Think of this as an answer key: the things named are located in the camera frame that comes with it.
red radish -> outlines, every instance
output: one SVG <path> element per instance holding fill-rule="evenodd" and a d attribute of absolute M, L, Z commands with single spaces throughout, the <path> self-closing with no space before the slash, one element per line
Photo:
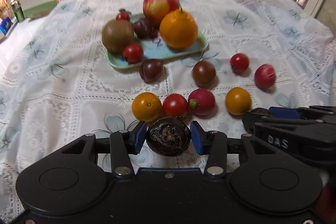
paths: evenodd
<path fill-rule="evenodd" d="M 215 107 L 215 97 L 207 89 L 197 89 L 189 94 L 189 111 L 195 115 L 208 115 Z"/>
<path fill-rule="evenodd" d="M 265 90 L 274 85 L 277 76 L 270 64 L 261 65 L 254 74 L 254 81 L 258 88 Z"/>

red cherry tomato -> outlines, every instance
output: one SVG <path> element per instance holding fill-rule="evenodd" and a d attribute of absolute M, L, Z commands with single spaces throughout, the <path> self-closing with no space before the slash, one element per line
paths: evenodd
<path fill-rule="evenodd" d="M 188 111 L 188 103 L 182 95 L 173 93 L 163 101 L 162 110 L 168 117 L 184 117 Z"/>
<path fill-rule="evenodd" d="M 256 86 L 262 90 L 270 88 L 274 85 L 277 76 L 275 74 L 275 70 L 270 64 L 263 64 L 254 74 L 254 82 Z"/>
<path fill-rule="evenodd" d="M 129 14 L 127 12 L 120 12 L 116 17 L 116 20 L 128 20 L 130 21 L 130 17 Z"/>
<path fill-rule="evenodd" d="M 246 54 L 237 53 L 231 57 L 230 65 L 234 73 L 240 74 L 247 70 L 250 60 Z"/>
<path fill-rule="evenodd" d="M 143 49 L 139 44 L 130 44 L 123 50 L 123 58 L 129 64 L 138 63 L 143 58 Z"/>

kiwi fruit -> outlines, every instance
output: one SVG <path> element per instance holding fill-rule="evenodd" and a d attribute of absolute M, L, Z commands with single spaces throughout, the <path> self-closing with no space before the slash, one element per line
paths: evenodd
<path fill-rule="evenodd" d="M 127 20 L 110 20 L 103 27 L 101 40 L 109 52 L 122 52 L 134 42 L 133 25 Z"/>

orange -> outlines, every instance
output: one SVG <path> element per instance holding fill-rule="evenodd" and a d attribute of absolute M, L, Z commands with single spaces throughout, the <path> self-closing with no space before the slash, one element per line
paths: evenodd
<path fill-rule="evenodd" d="M 160 35 L 168 47 L 183 49 L 194 44 L 198 27 L 191 14 L 177 9 L 168 13 L 161 21 Z"/>
<path fill-rule="evenodd" d="M 242 115 L 250 110 L 251 105 L 250 94 L 242 88 L 231 89 L 225 97 L 226 110 L 232 115 Z"/>
<path fill-rule="evenodd" d="M 153 93 L 140 93 L 132 102 L 134 117 L 140 121 L 154 121 L 161 113 L 162 105 L 160 99 Z"/>

table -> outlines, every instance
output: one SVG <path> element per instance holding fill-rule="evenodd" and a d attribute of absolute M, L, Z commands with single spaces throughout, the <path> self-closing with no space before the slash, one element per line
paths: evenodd
<path fill-rule="evenodd" d="M 101 29 L 120 8 L 140 13 L 142 1 L 63 0 L 34 35 L 17 32 L 20 42 L 7 41 L 11 56 L 27 45 L 15 58 L 6 58 L 8 69 L 1 80 L 0 218 L 9 221 L 22 212 L 15 181 L 23 169 L 85 133 L 104 137 L 132 128 L 131 103 L 142 92 L 161 101 L 171 93 L 187 98 L 197 88 L 190 72 L 199 60 L 217 70 L 218 80 L 210 87 L 217 107 L 207 117 L 190 117 L 185 123 L 197 120 L 204 130 L 231 138 L 244 133 L 240 117 L 229 115 L 224 106 L 226 93 L 237 86 L 250 93 L 253 108 L 329 104 L 333 35 L 292 0 L 180 0 L 206 36 L 209 50 L 165 62 L 164 73 L 152 84 L 144 83 L 136 69 L 114 70 L 105 57 Z M 230 67 L 237 52 L 250 57 L 250 71 L 243 76 Z M 264 63 L 272 64 L 278 77 L 267 92 L 254 85 L 254 71 Z M 99 157 L 106 171 L 108 158 Z M 179 157 L 159 156 L 144 145 L 131 161 L 135 170 L 203 169 L 206 156 L 196 155 L 192 144 Z M 237 155 L 228 155 L 227 170 L 238 165 Z"/>

